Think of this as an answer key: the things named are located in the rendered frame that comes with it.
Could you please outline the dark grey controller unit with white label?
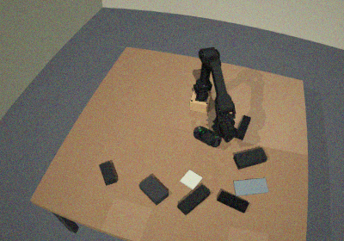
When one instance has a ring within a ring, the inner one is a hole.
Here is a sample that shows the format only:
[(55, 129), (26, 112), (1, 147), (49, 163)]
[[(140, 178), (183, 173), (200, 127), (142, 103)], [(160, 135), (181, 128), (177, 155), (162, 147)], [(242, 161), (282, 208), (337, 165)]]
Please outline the dark grey controller unit with white label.
[[(193, 135), (196, 139), (198, 139), (199, 141), (203, 142), (205, 144), (205, 142), (201, 139), (201, 135), (204, 134), (205, 132), (209, 132), (209, 133), (213, 133), (212, 131), (210, 131), (209, 129), (205, 128), (205, 127), (197, 127), (194, 132)], [(220, 145), (221, 141), (222, 141), (222, 137), (221, 135), (216, 137), (216, 140), (211, 146), (212, 147), (217, 147)]]

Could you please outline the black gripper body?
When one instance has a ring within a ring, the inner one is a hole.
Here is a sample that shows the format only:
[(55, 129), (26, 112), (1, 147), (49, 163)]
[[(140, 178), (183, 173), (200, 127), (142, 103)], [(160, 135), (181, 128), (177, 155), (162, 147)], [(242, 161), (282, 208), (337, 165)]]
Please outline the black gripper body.
[[(233, 126), (235, 126), (235, 121), (233, 119), (231, 121)], [(211, 128), (213, 129), (213, 133), (205, 132), (201, 135), (201, 139), (208, 145), (212, 145), (216, 141), (216, 137), (221, 130), (219, 124), (217, 124), (215, 120), (213, 120), (212, 122), (214, 123), (211, 126)]]

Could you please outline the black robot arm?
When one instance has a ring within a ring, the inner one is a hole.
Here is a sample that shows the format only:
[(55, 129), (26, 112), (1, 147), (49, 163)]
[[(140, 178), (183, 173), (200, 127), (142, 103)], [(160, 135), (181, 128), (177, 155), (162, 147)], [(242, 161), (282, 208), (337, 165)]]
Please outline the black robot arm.
[[(209, 80), (212, 73), (212, 80), (216, 91), (215, 97), (215, 121), (219, 124), (221, 130), (218, 135), (222, 135), (225, 143), (228, 143), (237, 136), (238, 129), (233, 126), (232, 119), (235, 119), (235, 104), (227, 93), (223, 74), (221, 71), (220, 53), (214, 47), (201, 48), (199, 51), (199, 59), (201, 61), (200, 78), (193, 85), (196, 98), (195, 101), (207, 102), (212, 84)], [(230, 114), (232, 112), (232, 114)]]

